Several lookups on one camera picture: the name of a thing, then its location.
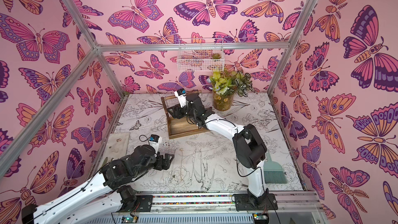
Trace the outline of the wooden jewelry display stand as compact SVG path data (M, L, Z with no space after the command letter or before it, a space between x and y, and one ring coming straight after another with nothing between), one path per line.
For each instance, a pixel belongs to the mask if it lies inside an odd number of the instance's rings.
M201 91L193 90L187 92L187 105L189 108L188 117L174 119L167 111L169 107L179 104L176 96L161 97L161 102L167 119L167 131L170 139L182 138L185 136L196 135L207 132L203 127L206 112L212 108L205 108L200 98Z

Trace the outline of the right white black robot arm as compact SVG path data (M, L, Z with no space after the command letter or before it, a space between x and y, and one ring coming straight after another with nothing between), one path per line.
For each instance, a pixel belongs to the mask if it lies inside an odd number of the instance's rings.
M174 119L186 119L188 123L213 131L233 143L236 167L242 166L245 173L237 171L248 180L247 202L254 209L266 209L269 191L265 186L264 165L267 147L258 130L252 124L241 125L227 120L211 108L205 108L198 92L186 93L177 90L176 105L166 107L165 112Z

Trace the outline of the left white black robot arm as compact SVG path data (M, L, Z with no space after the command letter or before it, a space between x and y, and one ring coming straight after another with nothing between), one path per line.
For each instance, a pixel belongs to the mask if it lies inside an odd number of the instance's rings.
M22 209L24 224L60 224L64 220L86 222L78 216L82 211L93 219L102 213L138 208L131 183L150 170L168 170L174 160L172 154L160 154L150 145L135 148L131 155L102 166L82 185L46 204L30 204Z

